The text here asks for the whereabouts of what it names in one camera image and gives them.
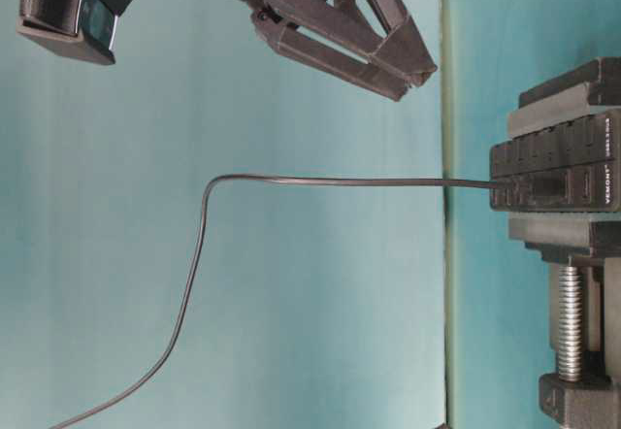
metal screw rod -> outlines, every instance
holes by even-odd
[[[582,277],[577,267],[559,271],[559,378],[567,382],[582,379]]]

light blue wall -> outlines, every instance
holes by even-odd
[[[439,0],[406,0],[435,58]],[[219,173],[441,173],[440,76],[400,105],[276,58],[235,0],[137,0],[118,65],[0,0],[0,427],[100,403],[166,345]],[[81,427],[429,429],[444,418],[434,189],[222,187],[179,349]]]
[[[621,55],[621,0],[444,0],[451,175],[486,179],[518,94],[596,56]],[[487,196],[452,194],[451,420],[457,429],[556,427],[539,411],[546,266],[507,238]]]

black usb hub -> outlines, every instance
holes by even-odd
[[[522,108],[509,116],[513,139],[490,152],[492,180],[510,183],[491,192],[492,209],[621,210],[619,64],[611,58],[594,60],[522,94]]]

